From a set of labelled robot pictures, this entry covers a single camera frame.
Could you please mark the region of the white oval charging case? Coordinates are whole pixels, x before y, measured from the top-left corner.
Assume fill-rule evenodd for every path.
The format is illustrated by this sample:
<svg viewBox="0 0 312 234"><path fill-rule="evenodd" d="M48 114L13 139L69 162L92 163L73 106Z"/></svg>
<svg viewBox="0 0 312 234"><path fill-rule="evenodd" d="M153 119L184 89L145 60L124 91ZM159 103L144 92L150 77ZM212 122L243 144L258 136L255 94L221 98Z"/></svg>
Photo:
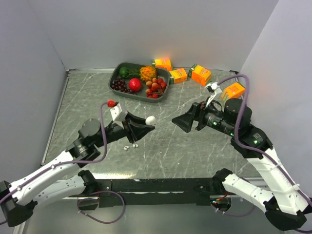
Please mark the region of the white oval charging case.
<svg viewBox="0 0 312 234"><path fill-rule="evenodd" d="M156 126L157 120L154 116L149 116L145 119L145 124L150 126Z"/></svg>

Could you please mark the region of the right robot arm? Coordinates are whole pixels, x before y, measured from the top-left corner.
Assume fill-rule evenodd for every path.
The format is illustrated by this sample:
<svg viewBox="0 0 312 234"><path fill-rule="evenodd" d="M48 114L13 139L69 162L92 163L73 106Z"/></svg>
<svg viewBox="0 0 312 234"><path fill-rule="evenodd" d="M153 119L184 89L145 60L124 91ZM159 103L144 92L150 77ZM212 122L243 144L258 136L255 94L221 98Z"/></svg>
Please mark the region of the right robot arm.
<svg viewBox="0 0 312 234"><path fill-rule="evenodd" d="M215 107L217 101L193 103L190 109L172 122L188 133L194 121L196 130L210 127L231 137L231 145L261 175L268 190L263 190L228 169L213 176L213 189L218 194L236 194L262 210L269 222L281 231L299 231L312 212L312 200L292 180L280 162L267 135L251 124L252 111L239 98L226 101L224 109Z"/></svg>

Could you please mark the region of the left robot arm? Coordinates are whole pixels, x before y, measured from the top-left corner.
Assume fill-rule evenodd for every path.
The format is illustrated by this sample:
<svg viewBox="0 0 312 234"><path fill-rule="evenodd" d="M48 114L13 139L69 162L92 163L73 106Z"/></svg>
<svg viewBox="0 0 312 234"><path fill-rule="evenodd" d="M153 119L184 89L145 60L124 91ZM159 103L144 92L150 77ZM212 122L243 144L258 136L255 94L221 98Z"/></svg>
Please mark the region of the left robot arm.
<svg viewBox="0 0 312 234"><path fill-rule="evenodd" d="M80 171L68 180L62 177L81 169L87 164L101 162L111 142L127 138L136 143L155 129L156 118L140 118L129 112L113 110L112 121L104 126L102 120L89 119L78 132L78 138L55 159L28 176L14 182L1 181L0 208L9 227L28 220L36 208L53 203L64 197L95 193L96 181L89 171Z"/></svg>

